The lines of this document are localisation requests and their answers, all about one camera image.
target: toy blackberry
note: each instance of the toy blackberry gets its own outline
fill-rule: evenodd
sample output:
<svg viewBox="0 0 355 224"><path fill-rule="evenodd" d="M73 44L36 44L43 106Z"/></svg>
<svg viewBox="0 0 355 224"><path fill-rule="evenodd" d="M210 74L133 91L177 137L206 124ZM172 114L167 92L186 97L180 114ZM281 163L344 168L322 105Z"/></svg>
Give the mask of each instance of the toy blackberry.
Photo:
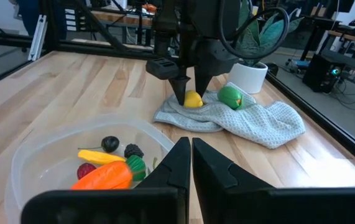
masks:
<svg viewBox="0 0 355 224"><path fill-rule="evenodd" d="M136 144L128 144L125 148L124 156L125 158L129 158L133 155L142 158L144 156L144 153Z"/></svg>

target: yellow toy banana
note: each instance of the yellow toy banana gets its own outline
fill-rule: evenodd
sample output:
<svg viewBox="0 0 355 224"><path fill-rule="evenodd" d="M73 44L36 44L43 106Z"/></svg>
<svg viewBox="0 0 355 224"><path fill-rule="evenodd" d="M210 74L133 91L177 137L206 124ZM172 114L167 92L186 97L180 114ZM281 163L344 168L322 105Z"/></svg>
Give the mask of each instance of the yellow toy banana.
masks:
<svg viewBox="0 0 355 224"><path fill-rule="evenodd" d="M109 164L110 162L114 162L114 161L123 161L123 162L126 161L124 158L119 156L111 155L105 152L97 152L97 151L91 151L86 149L80 150L78 153L78 157L88 162L92 162L94 164L99 164L99 165Z"/></svg>

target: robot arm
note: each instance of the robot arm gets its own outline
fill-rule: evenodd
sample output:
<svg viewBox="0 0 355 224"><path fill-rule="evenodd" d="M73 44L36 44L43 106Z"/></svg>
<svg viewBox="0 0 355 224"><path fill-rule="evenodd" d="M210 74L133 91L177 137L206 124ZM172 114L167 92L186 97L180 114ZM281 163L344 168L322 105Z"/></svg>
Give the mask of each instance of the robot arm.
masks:
<svg viewBox="0 0 355 224"><path fill-rule="evenodd" d="M281 8L258 13L238 27L241 0L180 0L180 18L176 17L177 0L163 0L155 16L155 54L163 57L148 61L147 72L161 80L169 80L180 105L184 104L187 68L195 68L196 92L203 96L214 76L228 73L238 58L259 59L274 52L284 41L289 18ZM229 40L236 40L246 27L264 14L277 11L284 17L284 30L276 45L259 55L241 54L231 47ZM167 55L172 37L180 34L178 59Z"/></svg>

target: green toy pepper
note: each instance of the green toy pepper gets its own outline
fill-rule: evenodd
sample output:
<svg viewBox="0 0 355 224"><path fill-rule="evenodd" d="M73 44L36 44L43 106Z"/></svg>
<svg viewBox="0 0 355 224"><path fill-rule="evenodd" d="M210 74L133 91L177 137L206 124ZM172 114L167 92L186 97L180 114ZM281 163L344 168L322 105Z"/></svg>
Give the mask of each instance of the green toy pepper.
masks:
<svg viewBox="0 0 355 224"><path fill-rule="evenodd" d="M217 98L220 102L236 110L242 107L242 94L231 86L224 86L217 93Z"/></svg>

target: white plant pot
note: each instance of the white plant pot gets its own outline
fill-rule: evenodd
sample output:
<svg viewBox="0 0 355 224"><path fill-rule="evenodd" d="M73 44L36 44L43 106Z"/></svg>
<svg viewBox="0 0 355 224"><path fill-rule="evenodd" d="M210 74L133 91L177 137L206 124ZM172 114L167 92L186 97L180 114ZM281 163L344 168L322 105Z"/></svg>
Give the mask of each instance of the white plant pot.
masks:
<svg viewBox="0 0 355 224"><path fill-rule="evenodd" d="M235 63L228 75L228 81L248 94L260 92L269 68L261 62L257 63L256 66L257 68L253 68Z"/></svg>

